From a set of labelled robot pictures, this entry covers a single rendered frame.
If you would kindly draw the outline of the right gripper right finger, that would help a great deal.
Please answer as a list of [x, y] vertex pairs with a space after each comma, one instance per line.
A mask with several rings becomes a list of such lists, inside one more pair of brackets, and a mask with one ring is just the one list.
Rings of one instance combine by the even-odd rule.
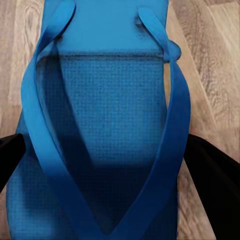
[[192, 134], [183, 157], [216, 240], [240, 240], [240, 163]]

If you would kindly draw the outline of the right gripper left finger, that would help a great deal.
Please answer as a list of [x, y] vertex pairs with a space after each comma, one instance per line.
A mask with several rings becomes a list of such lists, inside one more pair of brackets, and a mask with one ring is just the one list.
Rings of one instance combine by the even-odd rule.
[[22, 133], [0, 138], [0, 193], [26, 153]]

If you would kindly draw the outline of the sandal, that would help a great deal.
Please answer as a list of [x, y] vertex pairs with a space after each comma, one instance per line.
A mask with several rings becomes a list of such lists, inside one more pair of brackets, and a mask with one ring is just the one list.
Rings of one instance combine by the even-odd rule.
[[[170, 43], [171, 43], [170, 45], [171, 45], [172, 55], [173, 55], [174, 59], [177, 61], [177, 60], [179, 60], [179, 58], [181, 57], [181, 54], [182, 54], [181, 48], [176, 43], [174, 43], [172, 40], [170, 40]], [[163, 63], [164, 63], [164, 65], [167, 63], [168, 64], [170, 63], [169, 57], [165, 51], [164, 51]]]
[[15, 132], [26, 152], [6, 184], [12, 240], [177, 240], [191, 99], [168, 6], [44, 0]]

